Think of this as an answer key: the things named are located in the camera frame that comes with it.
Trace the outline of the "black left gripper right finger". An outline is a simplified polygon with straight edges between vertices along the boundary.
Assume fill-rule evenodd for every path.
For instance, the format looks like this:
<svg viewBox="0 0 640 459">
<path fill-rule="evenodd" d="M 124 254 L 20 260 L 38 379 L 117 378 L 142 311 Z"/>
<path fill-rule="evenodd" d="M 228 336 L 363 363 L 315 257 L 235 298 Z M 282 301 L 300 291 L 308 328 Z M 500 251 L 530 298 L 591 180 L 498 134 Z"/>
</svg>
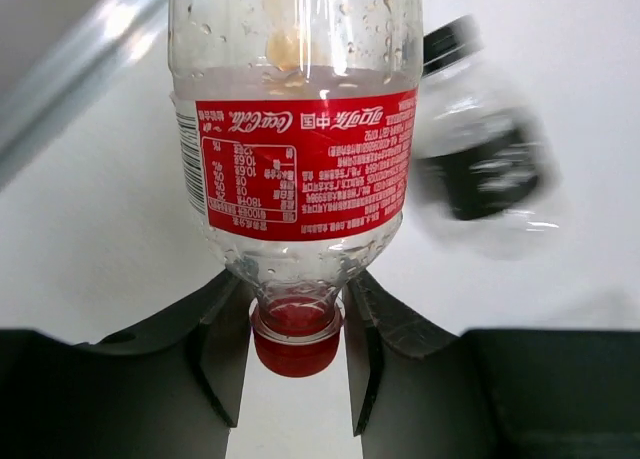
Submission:
<svg viewBox="0 0 640 459">
<path fill-rule="evenodd" d="M 454 335 L 369 273 L 344 288 L 353 433 L 367 458 L 635 458 L 639 336 Z"/>
</svg>

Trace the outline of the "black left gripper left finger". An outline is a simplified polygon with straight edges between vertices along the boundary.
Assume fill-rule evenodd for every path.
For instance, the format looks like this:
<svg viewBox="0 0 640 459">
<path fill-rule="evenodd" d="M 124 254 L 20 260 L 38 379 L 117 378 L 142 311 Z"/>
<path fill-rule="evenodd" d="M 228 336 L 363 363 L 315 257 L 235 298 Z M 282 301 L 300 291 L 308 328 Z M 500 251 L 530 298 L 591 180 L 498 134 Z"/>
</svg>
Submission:
<svg viewBox="0 0 640 459">
<path fill-rule="evenodd" d="M 5 458 L 222 458 L 239 419 L 251 289 L 229 272 L 95 344 L 1 333 Z"/>
</svg>

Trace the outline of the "clear red-label cola bottle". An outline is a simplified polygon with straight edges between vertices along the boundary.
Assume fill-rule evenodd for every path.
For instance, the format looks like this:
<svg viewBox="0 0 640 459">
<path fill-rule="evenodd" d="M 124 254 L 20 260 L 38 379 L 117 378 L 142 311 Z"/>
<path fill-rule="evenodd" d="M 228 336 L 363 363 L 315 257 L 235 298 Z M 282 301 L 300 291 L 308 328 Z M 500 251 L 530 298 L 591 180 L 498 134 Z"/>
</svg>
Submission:
<svg viewBox="0 0 640 459">
<path fill-rule="evenodd" d="M 333 361 L 338 294 L 401 225 L 422 32 L 422 0 L 169 0 L 189 201 L 279 375 Z"/>
</svg>

